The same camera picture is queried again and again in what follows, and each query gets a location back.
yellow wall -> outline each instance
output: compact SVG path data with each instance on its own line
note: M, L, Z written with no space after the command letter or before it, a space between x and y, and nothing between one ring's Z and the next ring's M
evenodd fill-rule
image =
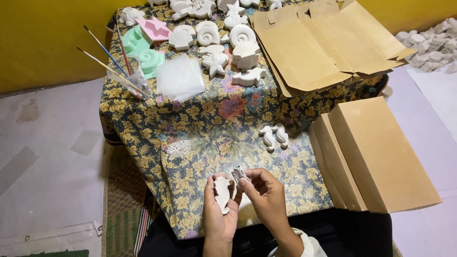
M108 62L83 26L104 43L114 11L143 3L146 0L2 1L0 93L102 77L104 68L76 49Z
M457 15L457 0L359 2L392 33L426 30ZM104 68L76 49L79 46L108 62L106 54L83 25L104 43L105 25L113 12L119 7L142 3L146 1L23 0L20 4L3 1L0 93L102 77Z
M457 0L358 0L386 29L424 31L457 17Z

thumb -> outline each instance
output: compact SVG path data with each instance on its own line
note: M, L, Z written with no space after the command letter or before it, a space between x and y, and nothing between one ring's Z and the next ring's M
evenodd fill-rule
M238 186L243 192L246 193L246 195L249 197L251 202L256 202L259 201L262 197L259 195L257 190L255 189L254 185L250 181L248 181L245 178L241 178L238 181Z

left hand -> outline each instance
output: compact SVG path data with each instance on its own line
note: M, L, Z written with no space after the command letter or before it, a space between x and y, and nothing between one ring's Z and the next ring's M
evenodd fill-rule
M227 214L222 214L221 207L214 199L214 180L218 174L208 177L205 186L205 199L203 204L203 224L205 227L205 243L211 241L214 244L231 244L235 235L236 224L238 221L239 203L241 202L242 192L238 188L235 200L232 199L234 184L228 187L230 199L227 207L230 208Z

floral tablecloth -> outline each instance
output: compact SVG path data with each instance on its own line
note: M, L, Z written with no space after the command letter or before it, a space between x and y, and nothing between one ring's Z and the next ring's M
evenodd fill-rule
M165 5L135 8L143 10L147 19L155 16L167 21L171 30L177 25L195 26L199 22L189 17L173 21L173 12ZM258 9L264 10L263 2ZM117 10L118 19L121 10ZM228 33L223 28L224 17L217 12L211 19L218 25L221 36ZM132 27L120 24L119 28L124 34ZM229 44L224 46L225 53L231 57L232 48ZM182 54L174 52L168 42L153 43L151 48L164 50L166 59ZM121 54L116 33L110 52L115 57ZM186 52L189 57L198 57L197 45ZM231 84L238 70L230 63L225 77L216 76L211 80L208 70L202 66L206 91L184 103L170 102L157 95L155 79L149 80L152 97L142 102L105 77L100 102L105 137L112 144L119 137L127 147L179 239L197 237L202 230L206 177L213 173L226 173L230 177L234 166L264 167L278 178L286 188L288 216L332 207L306 128L337 103L378 96L388 80L387 75L363 81L349 79L327 90L287 98L282 95L262 54L259 66L268 73L258 87L249 88ZM289 147L283 150L277 143L275 151L268 153L258 132L263 126L277 122L286 126ZM176 142L185 142L188 146L183 157L167 153ZM252 204L244 196L238 226L257 223Z

person's lap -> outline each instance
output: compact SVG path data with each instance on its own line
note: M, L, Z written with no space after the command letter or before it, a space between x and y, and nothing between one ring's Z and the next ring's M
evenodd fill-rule
M318 240L328 257L391 257L392 221L389 214L327 209L290 217L293 228ZM138 257L202 256L204 238L177 240L161 214L148 228ZM277 246L262 225L236 230L232 256L261 256Z

